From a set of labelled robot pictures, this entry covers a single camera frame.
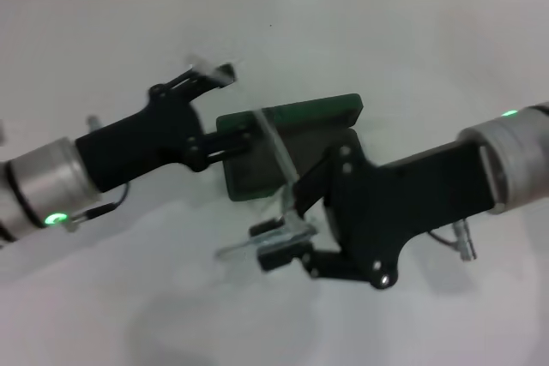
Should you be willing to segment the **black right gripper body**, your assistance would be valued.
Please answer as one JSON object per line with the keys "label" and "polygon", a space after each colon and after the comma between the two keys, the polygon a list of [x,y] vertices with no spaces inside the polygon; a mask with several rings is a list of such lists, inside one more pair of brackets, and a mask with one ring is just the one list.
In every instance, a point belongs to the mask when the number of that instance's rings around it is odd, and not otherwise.
{"label": "black right gripper body", "polygon": [[343,148],[334,201],[339,252],[369,279],[359,282],[378,290],[398,280],[410,240],[495,204],[477,142],[454,141],[385,165],[373,164],[360,146],[329,147]]}

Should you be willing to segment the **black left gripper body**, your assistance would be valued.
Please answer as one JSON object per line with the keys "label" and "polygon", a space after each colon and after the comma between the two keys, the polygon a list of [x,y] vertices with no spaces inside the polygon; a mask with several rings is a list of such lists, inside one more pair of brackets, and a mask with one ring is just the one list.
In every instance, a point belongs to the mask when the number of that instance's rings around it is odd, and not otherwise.
{"label": "black left gripper body", "polygon": [[75,140],[87,174],[105,193],[163,165],[208,167],[203,129],[191,105],[165,89],[149,94],[137,113]]}

